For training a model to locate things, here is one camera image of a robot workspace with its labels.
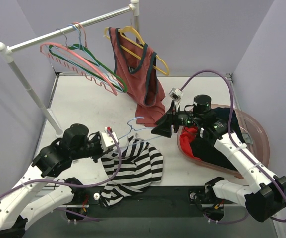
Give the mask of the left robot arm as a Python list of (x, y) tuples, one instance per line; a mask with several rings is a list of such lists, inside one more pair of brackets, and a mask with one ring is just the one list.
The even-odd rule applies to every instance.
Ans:
[(0, 196), (0, 238), (21, 238), (47, 213), (66, 203), (81, 203), (89, 186), (75, 177), (63, 182), (56, 178), (74, 160), (91, 158), (97, 162), (118, 143), (110, 127), (90, 133), (88, 127), (77, 123), (41, 149), (19, 182)]

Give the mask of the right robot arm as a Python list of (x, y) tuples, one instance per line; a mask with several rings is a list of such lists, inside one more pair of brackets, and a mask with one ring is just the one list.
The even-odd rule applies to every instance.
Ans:
[(246, 208), (258, 222), (263, 222), (286, 208), (286, 177), (278, 177), (267, 169), (231, 130), (231, 121), (218, 117), (211, 108), (211, 97), (194, 97), (191, 111), (182, 111), (172, 101), (168, 111), (156, 122), (152, 134), (170, 138), (181, 127), (197, 128), (197, 139), (204, 140), (210, 150), (217, 150), (237, 169), (247, 185), (239, 185), (216, 177), (204, 185), (207, 201), (219, 204), (223, 200)]

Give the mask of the black white striped tank top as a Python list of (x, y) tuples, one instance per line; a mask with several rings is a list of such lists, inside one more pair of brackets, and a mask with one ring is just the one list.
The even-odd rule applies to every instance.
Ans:
[(160, 183), (163, 155), (148, 141), (136, 135), (128, 136), (122, 151), (117, 175), (104, 186), (100, 199), (105, 207), (114, 206), (124, 198), (144, 192), (153, 183)]

